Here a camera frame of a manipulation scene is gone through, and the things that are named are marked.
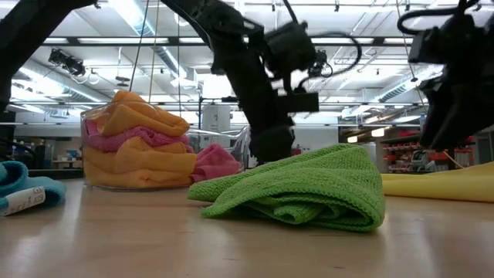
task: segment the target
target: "table surface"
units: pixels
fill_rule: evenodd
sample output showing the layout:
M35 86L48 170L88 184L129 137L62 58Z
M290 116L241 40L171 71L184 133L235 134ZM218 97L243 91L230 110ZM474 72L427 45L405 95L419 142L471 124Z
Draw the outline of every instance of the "table surface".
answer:
M203 219L184 189L67 186L65 205L0 219L2 277L494 277L490 204L387 198L359 234Z

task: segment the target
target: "orange towel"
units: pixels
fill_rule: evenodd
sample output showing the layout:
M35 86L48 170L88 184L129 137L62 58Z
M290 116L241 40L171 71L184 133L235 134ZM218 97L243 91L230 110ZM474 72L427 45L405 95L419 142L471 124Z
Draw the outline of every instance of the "orange towel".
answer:
M186 120L146 103L135 93L119 91L101 113L86 115L97 122L98 131L113 136L134 127L149 127L168 136L181 136L190 128Z
M152 148L141 137L125 141L116 153L85 146L83 157L93 166L114 174L147 169L190 175L197 161L197 155L188 154L181 142Z
M112 188L176 188L192 184L191 178L182 173L165 171L137 170L125 174L108 173L84 161L84 173L90 185L99 185Z

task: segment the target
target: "stack of towels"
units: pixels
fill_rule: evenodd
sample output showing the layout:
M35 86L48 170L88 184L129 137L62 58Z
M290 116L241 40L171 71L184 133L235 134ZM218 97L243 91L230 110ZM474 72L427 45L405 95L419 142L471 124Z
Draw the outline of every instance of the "stack of towels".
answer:
M172 188L233 175L241 165L222 146L195 154L183 118L120 91L104 110L86 114L83 161L91 185Z

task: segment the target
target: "label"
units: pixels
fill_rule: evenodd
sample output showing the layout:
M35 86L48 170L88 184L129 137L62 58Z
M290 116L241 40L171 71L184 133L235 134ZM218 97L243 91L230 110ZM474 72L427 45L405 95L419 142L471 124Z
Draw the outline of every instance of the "label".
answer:
M20 212L24 209L43 203L46 199L45 188L42 186L22 190L5 196L8 202L8 208L2 210L1 215L7 216L12 213Z

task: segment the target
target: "pink towel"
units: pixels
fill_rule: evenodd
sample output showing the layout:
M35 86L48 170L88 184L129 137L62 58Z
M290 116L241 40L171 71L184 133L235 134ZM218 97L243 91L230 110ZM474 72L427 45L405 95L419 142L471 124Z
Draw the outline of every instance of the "pink towel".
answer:
M84 144L94 147L100 151L112 152L118 151L120 146L132 137L141 137L151 147L160 147L166 144L182 142L187 148L187 152L194 153L194 149L189 145L188 138L185 135L170 137L147 127L135 127L111 137L104 137L98 132L96 121L85 120L86 129L83 129Z
M225 177L240 172L240 163L218 144L210 144L198 154L191 177L194 182Z

